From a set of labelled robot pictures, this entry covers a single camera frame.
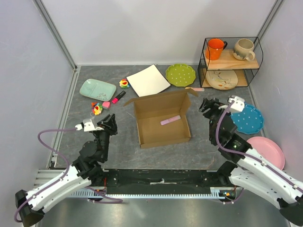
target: gray countertop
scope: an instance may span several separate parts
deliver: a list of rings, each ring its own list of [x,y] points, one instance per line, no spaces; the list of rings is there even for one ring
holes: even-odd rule
[[[65,199],[37,227],[289,227],[279,210],[244,191],[233,205],[208,199],[126,199],[93,204]]]
[[[130,87],[121,89],[119,81],[134,73],[137,73],[148,66],[84,66],[80,70],[79,78],[71,102],[69,114],[65,128],[73,128],[83,119],[90,118],[91,102],[96,100],[80,95],[79,90],[87,79],[98,79],[117,86],[114,97],[122,90],[126,95],[109,110],[103,110],[97,120],[101,120],[106,114],[116,114],[118,125],[118,134],[110,139],[108,161],[103,164],[106,168],[148,168],[148,169],[218,169],[225,159],[217,151],[216,147],[211,145],[208,140],[208,119],[202,116],[198,111],[204,97],[217,97],[220,101],[225,102],[230,95],[237,95],[251,103],[249,90],[247,87],[237,87],[228,91],[220,91],[213,88],[206,88],[205,92],[199,92],[199,97],[190,95],[191,107],[186,116],[190,127],[192,138],[187,143],[167,145],[163,147],[141,149],[134,117],[133,105],[123,107],[123,104],[130,98],[138,97]],[[168,65],[157,65],[159,71],[165,76],[165,70]],[[200,87],[199,79],[190,87]],[[178,89],[170,86],[166,91]],[[251,136],[241,134],[245,139]],[[60,152],[64,154],[70,162],[79,156],[82,145],[93,140],[91,133],[77,131],[65,132],[60,144]],[[55,167],[65,167],[65,163],[58,158]]]

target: cup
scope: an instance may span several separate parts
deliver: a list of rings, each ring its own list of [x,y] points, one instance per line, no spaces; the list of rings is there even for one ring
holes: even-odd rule
[[[233,56],[238,60],[253,61],[256,58],[254,49],[254,43],[249,39],[240,39],[233,48]]]
[[[205,56],[210,60],[219,59],[222,51],[226,48],[227,42],[221,39],[211,39],[207,43]]]

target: cardboard box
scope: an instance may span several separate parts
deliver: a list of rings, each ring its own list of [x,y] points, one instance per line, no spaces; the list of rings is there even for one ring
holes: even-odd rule
[[[134,103],[141,148],[183,143],[190,139],[186,112],[191,105],[188,93],[198,96],[193,89],[164,92],[151,96],[132,98],[124,106]],[[160,122],[180,115],[181,119],[169,124]]]

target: pink object in box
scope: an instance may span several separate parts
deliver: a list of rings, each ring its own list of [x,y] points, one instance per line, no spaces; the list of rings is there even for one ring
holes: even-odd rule
[[[248,139],[247,142],[271,164],[281,170],[284,168],[285,158],[283,152],[274,141],[266,137],[256,136]]]
[[[110,108],[110,102],[103,102],[102,107],[108,110]]]
[[[166,120],[164,120],[164,121],[161,121],[160,123],[161,123],[161,125],[165,125],[165,124],[168,124],[168,123],[174,122],[174,121],[176,121],[176,120],[180,120],[180,119],[181,119],[181,117],[180,117],[180,115],[178,115],[178,116],[175,116],[175,117],[171,117],[171,118],[169,118],[169,119],[166,119]]]

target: blue polka dot plate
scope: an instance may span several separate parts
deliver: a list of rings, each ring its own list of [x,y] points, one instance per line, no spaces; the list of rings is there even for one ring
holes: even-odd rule
[[[260,110],[247,103],[242,112],[234,113],[231,117],[238,131],[245,134],[258,133],[264,126],[264,118]]]

